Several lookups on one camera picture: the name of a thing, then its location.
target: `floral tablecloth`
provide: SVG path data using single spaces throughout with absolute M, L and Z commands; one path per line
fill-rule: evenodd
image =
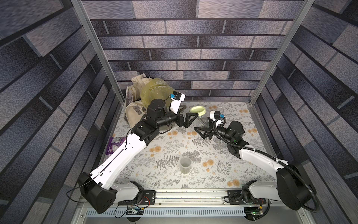
M 259 150 L 266 151 L 250 116 L 245 102 L 184 102 L 190 107 L 204 106 L 207 111 L 218 107 L 224 109 L 227 127 L 231 121 L 242 123 L 243 139 Z M 114 139 L 119 141 L 129 130 L 120 115 Z M 238 188 L 250 180 L 275 181 L 275 178 L 250 162 L 238 159 L 227 150 L 226 144 L 216 137 L 204 140 L 194 127 L 173 127 L 166 134 L 158 135 L 145 149 L 138 153 L 123 169 L 114 182 L 116 184 L 136 181 L 145 189 L 222 189 Z M 178 161 L 181 156 L 191 158 L 192 167 L 182 174 Z

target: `metal plate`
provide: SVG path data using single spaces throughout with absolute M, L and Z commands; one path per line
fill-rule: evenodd
M 142 201 L 138 205 L 149 205 L 149 203 L 150 205 L 155 204 L 155 191 L 144 190 Z
M 227 191 L 227 195 L 229 196 L 229 199 L 228 201 L 231 201 L 232 199 L 230 197 L 233 197 L 235 198 L 236 195 L 238 195 L 237 197 L 240 197 L 241 195 L 241 190 L 228 190 Z M 252 205 L 254 204 L 263 204 L 263 205 L 266 205 L 266 200 L 264 198 L 260 198 L 259 200 L 256 200 L 255 202 L 251 203 Z M 237 200 L 237 201 L 232 201 L 230 202 L 230 205 L 251 205 L 251 204 L 248 204 L 246 202 L 244 202 L 243 200 Z

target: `aluminum frame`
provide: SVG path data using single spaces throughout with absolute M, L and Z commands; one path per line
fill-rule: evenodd
M 297 32 L 298 28 L 300 27 L 303 19 L 305 18 L 305 16 L 307 15 L 308 11 L 310 10 L 313 2 L 314 2 L 314 0 L 305 0 L 302 3 L 300 9 L 298 10 L 298 13 L 297 13 L 295 19 L 293 20 L 293 23 L 292 23 L 290 29 L 286 33 L 283 41 L 281 42 L 281 45 L 277 49 L 273 59 L 269 63 L 269 65 L 268 65 L 266 71 L 264 72 L 260 82 L 258 83 L 256 89 L 254 90 L 254 92 L 252 94 L 252 97 L 250 98 L 250 104 L 251 105 L 254 105 L 256 103 L 257 98 L 260 96 L 260 94 L 261 94 L 264 86 L 266 85 L 269 77 L 271 76 L 272 72 L 275 70 L 275 67 L 276 67 L 277 63 L 279 62 L 279 60 L 282 57 L 283 53 L 285 52 L 287 46 L 289 45 L 289 43 L 291 42 L 293 36 L 295 35 L 295 33 Z
M 95 52 L 97 53 L 97 56 L 98 56 L 100 62 L 102 63 L 102 66 L 106 72 L 106 75 L 113 86 L 113 89 L 119 99 L 119 103 L 121 105 L 123 105 L 125 98 L 124 98 L 122 91 L 118 85 L 118 82 L 114 76 L 114 73 L 111 69 L 111 66 L 108 62 L 105 52 L 103 51 L 102 45 L 97 37 L 95 29 L 92 26 L 90 18 L 88 17 L 87 12 L 84 9 L 82 1 L 81 0 L 71 0 L 71 2 L 73 4 L 74 10 L 76 11 L 76 13 L 78 15 L 79 20 L 81 21 L 81 23 L 83 25 L 84 30 L 86 31 L 86 33 L 89 37 L 89 40 L 92 43 L 92 46 L 93 46 Z

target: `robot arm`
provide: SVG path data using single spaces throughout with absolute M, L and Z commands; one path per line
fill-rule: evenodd
M 313 212 L 318 211 L 316 190 L 301 164 L 296 162 L 289 164 L 285 160 L 255 149 L 242 139 L 245 131 L 240 122 L 233 121 L 228 128 L 223 127 L 226 119 L 219 111 L 212 111 L 208 119 L 209 128 L 194 128 L 202 138 L 211 139 L 216 136 L 227 143 L 227 148 L 232 155 L 247 160 L 276 177 L 277 182 L 250 181 L 245 184 L 242 187 L 241 198 L 246 203 L 258 198 L 268 198 L 282 201 L 293 210 L 303 207 Z M 315 209 L 304 205 L 310 199 L 313 199 Z
M 125 184 L 117 190 L 112 189 L 114 180 L 125 166 L 143 150 L 159 133 L 159 128 L 176 123 L 179 127 L 189 127 L 198 117 L 197 113 L 186 113 L 184 118 L 178 113 L 184 94 L 174 91 L 170 95 L 173 102 L 170 111 L 161 99 L 152 100 L 147 114 L 130 131 L 126 141 L 98 168 L 90 174 L 83 172 L 78 177 L 82 196 L 98 213 L 106 211 L 115 200 L 140 200 L 141 186 L 135 182 Z

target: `wire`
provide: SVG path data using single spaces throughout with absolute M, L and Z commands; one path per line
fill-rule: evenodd
M 148 208 L 148 207 L 150 206 L 150 200 L 149 200 L 149 198 L 147 198 L 146 196 L 143 196 L 143 197 L 145 197 L 146 199 L 148 199 L 148 206 L 145 206 L 145 207 L 143 208 L 143 210 L 144 210 L 145 208 Z
M 248 220 L 249 220 L 249 221 L 256 221 L 257 219 L 260 219 L 260 218 L 264 217 L 264 216 L 268 213 L 270 207 L 271 207 L 271 203 L 270 203 L 270 200 L 268 199 L 268 201 L 267 201 L 267 208 L 266 208 L 266 210 L 263 212 L 263 214 L 262 214 L 262 215 L 259 215 L 259 216 L 256 217 L 256 218 L 253 216 L 252 219 L 248 219 Z
M 133 128 L 129 129 L 129 131 L 128 131 L 128 132 L 127 132 L 127 134 L 126 134 L 126 144 L 124 145 L 124 148 L 127 146 L 127 138 L 128 138 L 128 134 L 129 134 L 129 132 L 130 132 Z
M 173 124 L 170 124 L 170 125 L 171 125 L 170 129 L 168 129 L 168 130 L 166 130 L 165 132 L 160 133 L 160 134 L 165 134 L 165 133 L 167 133 L 168 131 L 170 131 L 170 130 L 173 128 Z
M 76 188 L 73 188 L 73 189 L 67 191 L 66 196 L 67 196 L 71 201 L 73 201 L 73 202 L 77 202 L 77 203 L 81 203 L 81 202 L 85 203 L 85 202 L 88 202 L 88 201 L 75 201 L 75 200 L 73 200 L 70 196 L 68 196 L 68 193 L 70 193 L 71 191 L 74 191 L 74 190 L 76 190 L 76 189 L 78 189 L 78 188 L 80 188 L 80 187 L 82 187 L 82 186 L 88 184 L 89 182 L 84 183 L 84 184 L 82 184 L 82 185 L 79 186 L 79 187 L 76 187 Z
M 128 134 L 129 134 L 129 132 L 130 132 L 132 129 L 133 129 L 133 128 L 129 129 L 129 131 L 127 132 L 127 135 L 126 135 L 126 144 L 124 145 L 124 148 L 108 163 L 108 165 L 107 165 L 105 168 L 103 168 L 103 170 L 102 170 L 101 172 L 103 172 L 103 171 L 111 164 L 111 162 L 113 162 L 113 160 L 115 160 L 115 158 L 126 148 L 126 146 L 127 146 Z M 77 202 L 77 203 L 80 203 L 80 202 L 83 202 L 83 203 L 88 202 L 88 201 L 75 201 L 75 200 L 73 200 L 70 196 L 68 196 L 68 193 L 70 193 L 71 191 L 74 191 L 74 190 L 76 190 L 76 189 L 78 189 L 78 188 L 80 188 L 80 187 L 82 187 L 82 186 L 88 184 L 89 182 L 84 183 L 84 184 L 82 184 L 82 185 L 79 186 L 79 187 L 76 187 L 76 188 L 73 188 L 73 189 L 67 191 L 66 196 L 67 196 L 71 201 L 73 201 L 73 202 Z
M 116 216 L 116 211 L 117 211 L 117 208 L 118 208 L 118 206 L 120 205 L 120 204 L 122 204 L 124 201 L 121 201 L 121 202 L 118 202 L 118 205 L 117 205 L 117 207 L 116 207 L 116 210 L 114 210 L 114 217 L 116 217 L 117 219 L 119 219 L 119 218 L 121 218 L 122 216 L 124 216 L 124 214 L 126 214 L 127 213 L 127 210 L 128 210 L 128 204 L 127 204 L 127 201 L 125 201 L 126 202 L 126 205 L 127 205 L 127 209 L 125 210 L 125 212 L 120 216 L 120 217 L 117 217 Z
M 223 142 L 225 142 L 226 144 L 228 145 L 231 145 L 231 146 L 234 146 L 234 147 L 237 147 L 237 148 L 240 148 L 240 149 L 247 149 L 247 150 L 250 150 L 250 151 L 254 151 L 254 152 L 257 152 L 257 153 L 260 153 L 264 156 L 267 156 L 268 158 L 272 159 L 273 161 L 276 161 L 277 158 L 267 154 L 266 152 L 263 152 L 263 151 L 260 151 L 260 150 L 254 150 L 253 148 L 249 148 L 249 147 L 242 147 L 242 146 L 238 146 L 238 145 L 235 145 L 235 144 L 232 144 L 230 142 L 228 142 L 226 139 L 224 139 L 218 132 L 218 129 L 216 128 L 216 122 L 218 120 L 222 120 L 222 119 L 216 119 L 214 121 L 214 131 L 215 133 L 217 134 L 218 138 L 221 139 Z M 311 211 L 311 212 L 318 212 L 319 211 L 319 204 L 318 204 L 318 200 L 317 200 L 317 197 L 316 195 L 314 194 L 312 188 L 306 183 L 306 181 L 301 177 L 301 175 L 299 175 L 294 169 L 292 169 L 291 167 L 289 167 L 288 165 L 284 164 L 283 162 L 281 161 L 277 161 L 278 164 L 280 164 L 281 166 L 283 166 L 287 171 L 289 171 L 292 175 L 294 175 L 304 186 L 305 188 L 308 190 L 309 194 L 311 195 L 311 198 L 313 200 L 313 203 L 314 203 L 314 206 L 315 208 L 312 209 L 312 208 L 309 208 L 307 207 L 306 205 L 303 205 L 302 207 L 308 211 Z

